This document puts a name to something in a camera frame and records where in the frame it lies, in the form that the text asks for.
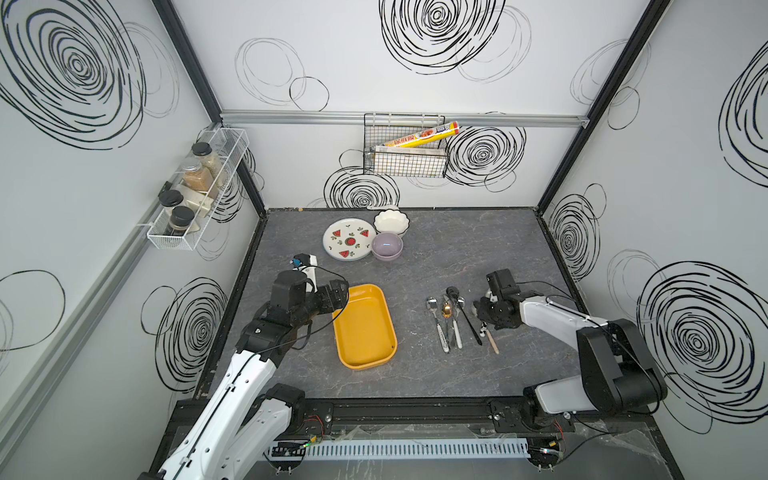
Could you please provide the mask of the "wooden handle spoon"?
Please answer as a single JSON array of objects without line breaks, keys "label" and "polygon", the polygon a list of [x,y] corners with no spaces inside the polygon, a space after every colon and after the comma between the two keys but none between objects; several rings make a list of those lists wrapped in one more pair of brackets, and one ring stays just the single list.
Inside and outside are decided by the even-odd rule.
[{"label": "wooden handle spoon", "polygon": [[496,343],[495,339],[492,336],[492,333],[491,333],[491,331],[490,331],[490,329],[488,327],[488,324],[485,323],[485,322],[483,322],[482,325],[481,325],[480,336],[487,339],[487,341],[490,343],[490,346],[491,346],[493,352],[496,355],[500,354],[500,351],[499,351],[499,348],[497,346],[497,343]]}]

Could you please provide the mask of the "black long spoon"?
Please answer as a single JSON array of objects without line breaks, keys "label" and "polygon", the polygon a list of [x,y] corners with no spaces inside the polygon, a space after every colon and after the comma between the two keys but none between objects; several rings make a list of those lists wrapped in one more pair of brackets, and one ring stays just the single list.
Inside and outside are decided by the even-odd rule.
[{"label": "black long spoon", "polygon": [[460,295],[460,291],[455,286],[449,286],[446,288],[446,294],[447,296],[454,302],[454,304],[458,307],[458,310],[461,312],[461,316],[465,319],[467,322],[469,329],[472,333],[472,336],[476,343],[480,346],[483,345],[481,337],[478,333],[478,331],[475,329],[475,327],[472,325],[471,321],[469,320],[469,316],[466,313],[465,305],[466,302],[463,299],[463,297]]}]

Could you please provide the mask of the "silver spoon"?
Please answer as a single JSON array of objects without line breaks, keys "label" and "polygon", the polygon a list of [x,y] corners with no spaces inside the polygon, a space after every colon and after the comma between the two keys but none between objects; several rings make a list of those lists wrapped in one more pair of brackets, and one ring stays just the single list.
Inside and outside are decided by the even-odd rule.
[{"label": "silver spoon", "polygon": [[437,318],[437,310],[438,310],[437,299],[435,297],[428,297],[426,300],[426,306],[434,319],[435,328],[436,328],[441,349],[445,354],[448,354],[450,352],[450,346],[448,344],[445,333],[442,329],[442,325],[440,324],[440,321]]}]

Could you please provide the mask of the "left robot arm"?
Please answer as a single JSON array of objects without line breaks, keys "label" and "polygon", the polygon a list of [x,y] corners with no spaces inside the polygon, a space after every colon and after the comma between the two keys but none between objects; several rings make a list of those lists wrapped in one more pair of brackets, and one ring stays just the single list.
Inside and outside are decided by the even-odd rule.
[{"label": "left robot arm", "polygon": [[318,315],[338,317],[349,283],[316,281],[312,266],[282,271],[270,299],[244,328],[224,378],[178,447],[143,479],[242,479],[273,441],[303,422],[305,394],[270,379]]}]

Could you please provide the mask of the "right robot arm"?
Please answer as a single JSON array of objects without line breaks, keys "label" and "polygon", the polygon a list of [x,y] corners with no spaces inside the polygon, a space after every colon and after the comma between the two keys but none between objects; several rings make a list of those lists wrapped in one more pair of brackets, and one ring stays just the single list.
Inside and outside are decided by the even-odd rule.
[{"label": "right robot arm", "polygon": [[605,320],[524,291],[508,269],[486,275],[487,293],[473,302],[477,318],[499,329],[539,329],[573,348],[579,373],[524,389],[521,419],[541,429],[556,416],[617,415],[659,407],[668,395],[660,368],[630,320]]}]

